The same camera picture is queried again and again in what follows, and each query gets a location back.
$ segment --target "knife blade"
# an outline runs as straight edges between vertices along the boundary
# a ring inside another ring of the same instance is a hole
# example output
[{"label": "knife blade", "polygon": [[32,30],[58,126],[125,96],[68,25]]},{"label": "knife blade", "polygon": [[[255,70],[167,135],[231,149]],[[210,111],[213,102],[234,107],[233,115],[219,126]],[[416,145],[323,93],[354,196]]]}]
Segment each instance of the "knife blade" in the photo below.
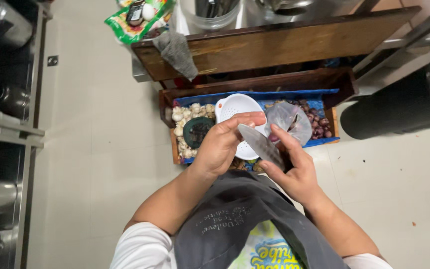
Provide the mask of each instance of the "knife blade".
[{"label": "knife blade", "polygon": [[282,154],[262,133],[244,124],[238,125],[238,131],[262,160],[274,163],[285,173],[293,168],[289,156]]}]

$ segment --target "person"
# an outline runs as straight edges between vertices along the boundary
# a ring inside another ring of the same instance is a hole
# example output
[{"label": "person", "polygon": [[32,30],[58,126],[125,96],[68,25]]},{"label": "person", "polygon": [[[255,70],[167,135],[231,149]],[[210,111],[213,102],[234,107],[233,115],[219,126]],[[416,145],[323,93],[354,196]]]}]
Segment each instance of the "person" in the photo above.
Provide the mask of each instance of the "person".
[{"label": "person", "polygon": [[312,157],[278,126],[270,126],[277,147],[294,168],[285,174],[261,161],[269,179],[227,171],[243,139],[238,124],[265,122],[263,112],[240,113],[212,127],[192,165],[136,210],[110,268],[390,269],[371,238],[318,186]]}]

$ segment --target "hand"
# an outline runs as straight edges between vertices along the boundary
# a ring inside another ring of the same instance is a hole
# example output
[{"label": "hand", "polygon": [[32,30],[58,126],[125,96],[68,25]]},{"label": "hand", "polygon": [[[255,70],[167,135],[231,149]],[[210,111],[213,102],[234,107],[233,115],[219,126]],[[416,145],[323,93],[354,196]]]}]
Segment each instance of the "hand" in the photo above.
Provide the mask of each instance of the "hand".
[{"label": "hand", "polygon": [[215,179],[225,174],[230,167],[236,153],[236,146],[243,141],[238,131],[238,124],[245,124],[252,128],[266,122],[265,113],[247,112],[235,114],[229,120],[213,126],[205,136],[198,149],[190,169],[206,179]]},{"label": "hand", "polygon": [[316,180],[313,158],[304,152],[300,143],[286,131],[274,124],[270,127],[272,134],[280,139],[278,149],[290,154],[294,168],[284,174],[278,166],[269,161],[261,161],[260,167],[291,199],[306,207],[324,195]]}]

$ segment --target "white colander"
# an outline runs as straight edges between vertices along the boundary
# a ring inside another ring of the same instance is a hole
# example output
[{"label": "white colander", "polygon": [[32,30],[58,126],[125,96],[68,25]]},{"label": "white colander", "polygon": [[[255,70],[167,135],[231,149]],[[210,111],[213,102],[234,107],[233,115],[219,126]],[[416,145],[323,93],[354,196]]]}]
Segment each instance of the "white colander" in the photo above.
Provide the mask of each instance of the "white colander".
[{"label": "white colander", "polygon": [[[257,111],[263,111],[257,101],[248,95],[235,93],[229,95],[227,98],[218,100],[216,103],[216,123],[226,121],[237,113]],[[266,136],[265,125],[266,124],[255,127],[255,129],[264,136]],[[259,157],[246,141],[238,144],[235,156],[242,160],[254,160]]]}]

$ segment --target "tiled floor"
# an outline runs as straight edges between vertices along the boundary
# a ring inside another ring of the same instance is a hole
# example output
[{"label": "tiled floor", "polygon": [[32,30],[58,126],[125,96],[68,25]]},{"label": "tiled floor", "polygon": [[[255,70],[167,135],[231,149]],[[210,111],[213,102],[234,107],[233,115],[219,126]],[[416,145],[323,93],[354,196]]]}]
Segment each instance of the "tiled floor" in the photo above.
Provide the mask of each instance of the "tiled floor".
[{"label": "tiled floor", "polygon": [[[131,78],[129,53],[102,23],[115,8],[53,4],[45,56],[60,63],[44,70],[29,269],[108,268],[136,208],[182,171],[171,163],[156,90]],[[394,268],[430,268],[430,130],[341,138],[306,149],[320,186]]]}]

